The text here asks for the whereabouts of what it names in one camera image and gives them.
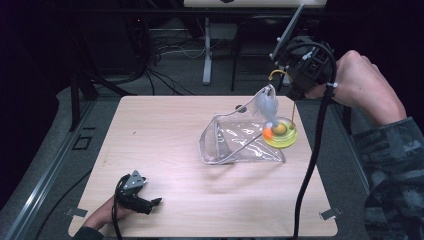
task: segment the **person's arm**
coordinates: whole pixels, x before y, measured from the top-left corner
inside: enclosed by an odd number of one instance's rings
[[[112,207],[114,197],[112,196],[96,211],[94,211],[85,220],[82,227],[78,230],[73,240],[100,240],[103,239],[103,235],[98,231],[103,228],[106,224],[112,223]],[[119,204],[118,206],[118,219],[124,219],[128,215],[135,213],[135,211],[123,208]]]
[[[371,193],[364,225],[371,239],[424,239],[424,137],[377,66],[349,51],[337,62],[334,100],[361,108],[377,125],[353,140]],[[321,97],[325,85],[305,96]]]
[[[349,51],[337,61],[336,83],[333,99],[352,108],[360,108],[378,126],[406,118],[406,111],[378,67],[356,51]],[[307,98],[324,95],[325,84],[307,92]]]

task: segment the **camouflage sleeve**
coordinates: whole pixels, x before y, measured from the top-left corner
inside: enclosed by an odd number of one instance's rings
[[[370,239],[424,239],[424,138],[416,123],[407,118],[353,139],[371,190]]]

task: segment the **table top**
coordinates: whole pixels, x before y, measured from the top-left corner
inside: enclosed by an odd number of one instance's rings
[[[323,8],[327,0],[234,0],[229,3],[220,0],[184,0],[185,7],[195,8],[291,8],[298,7],[302,3],[309,8]]]
[[[113,195],[119,179],[134,170],[148,183],[139,197],[162,202],[150,215],[119,222],[127,237],[281,237],[293,234],[294,208],[311,149],[297,110],[297,141],[283,149],[286,163],[206,165],[199,139],[217,113],[231,113],[252,96],[128,96],[121,99],[78,205],[88,217]],[[279,96],[278,116],[293,102]],[[334,219],[315,170],[300,216],[300,236],[333,236]],[[75,216],[73,236],[85,218]],[[113,236],[112,225],[101,232]]]

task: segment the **clear plastic bag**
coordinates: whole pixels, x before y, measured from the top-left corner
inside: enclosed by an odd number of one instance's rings
[[[234,112],[215,115],[200,137],[202,161],[205,164],[285,162],[282,149],[271,147],[262,137],[264,125],[277,121],[277,106],[275,89],[267,85]]]

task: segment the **table leg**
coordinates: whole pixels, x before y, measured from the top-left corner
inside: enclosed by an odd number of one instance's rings
[[[205,68],[203,70],[203,84],[211,84],[211,72],[212,72],[212,53],[211,53],[211,35],[210,35],[210,24],[209,18],[205,19]]]

